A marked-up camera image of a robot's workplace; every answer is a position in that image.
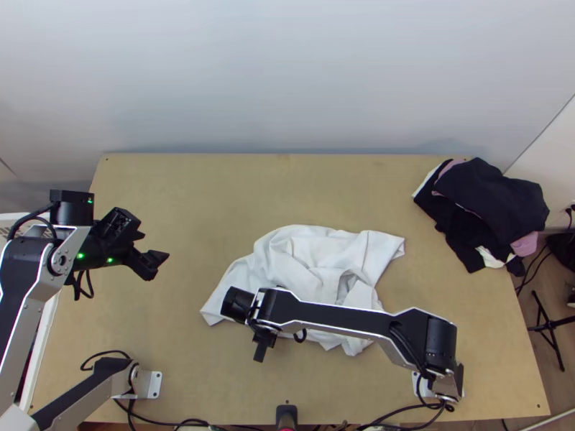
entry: wooden table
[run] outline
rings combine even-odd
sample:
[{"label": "wooden table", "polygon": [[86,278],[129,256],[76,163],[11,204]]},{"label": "wooden table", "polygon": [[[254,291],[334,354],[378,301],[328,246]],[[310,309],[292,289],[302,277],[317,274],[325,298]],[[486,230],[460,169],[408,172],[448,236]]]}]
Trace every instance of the wooden table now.
[{"label": "wooden table", "polygon": [[[126,267],[94,271],[93,300],[66,288],[52,327],[34,405],[86,375],[97,351],[120,348],[164,373],[148,417],[200,417],[214,424],[272,424],[275,407],[298,406],[301,423],[362,423],[415,404],[408,371],[377,345],[356,357],[341,348],[278,340],[264,363],[252,360],[250,331],[208,327],[199,310],[227,266],[255,240],[294,223],[406,238],[377,285],[390,312],[416,306],[459,327],[457,358],[466,397],[440,420],[549,414],[531,343],[508,273],[468,274],[411,193],[441,156],[108,154],[94,177],[96,216],[112,207],[142,220],[140,250],[171,253],[153,282]],[[426,409],[405,421],[426,421]],[[125,422],[112,402],[91,420]]]}]

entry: white wall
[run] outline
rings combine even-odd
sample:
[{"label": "white wall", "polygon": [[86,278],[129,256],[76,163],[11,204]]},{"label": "white wall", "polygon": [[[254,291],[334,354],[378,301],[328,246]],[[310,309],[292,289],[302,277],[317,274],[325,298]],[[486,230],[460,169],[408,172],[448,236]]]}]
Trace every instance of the white wall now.
[{"label": "white wall", "polygon": [[541,184],[550,210],[546,227],[567,227],[565,208],[575,204],[575,98],[505,175]]},{"label": "white wall", "polygon": [[0,157],[84,182],[105,151],[478,155],[575,91],[571,0],[0,1]]}]

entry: black tripod leg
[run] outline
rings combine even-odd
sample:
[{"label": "black tripod leg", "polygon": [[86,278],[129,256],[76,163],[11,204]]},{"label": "black tripod leg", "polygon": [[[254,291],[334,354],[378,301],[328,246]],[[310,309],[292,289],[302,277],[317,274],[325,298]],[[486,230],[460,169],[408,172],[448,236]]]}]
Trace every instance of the black tripod leg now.
[{"label": "black tripod leg", "polygon": [[[531,332],[540,333],[541,336],[543,336],[543,338],[545,338],[545,341],[547,341],[547,343],[549,343],[549,345],[552,347],[552,349],[555,351],[555,354],[557,355],[557,361],[559,362],[559,368],[561,369],[562,372],[565,372],[565,365],[563,364],[563,358],[561,357],[561,351],[559,350],[559,344],[557,344],[557,338],[555,337],[555,328],[550,324],[551,319],[549,319],[549,316],[547,316],[547,312],[545,311],[545,308],[543,308],[543,304],[541,304],[541,301],[539,300],[539,296],[537,296],[537,293],[535,292],[535,290],[532,290],[531,294],[535,298],[535,301],[537,302],[537,306],[538,306],[537,326],[527,328],[527,330],[529,330]],[[545,319],[545,323],[543,325],[541,325],[541,317],[543,317],[543,319]],[[543,333],[544,330],[549,331],[549,335],[551,336],[550,340]]]}]

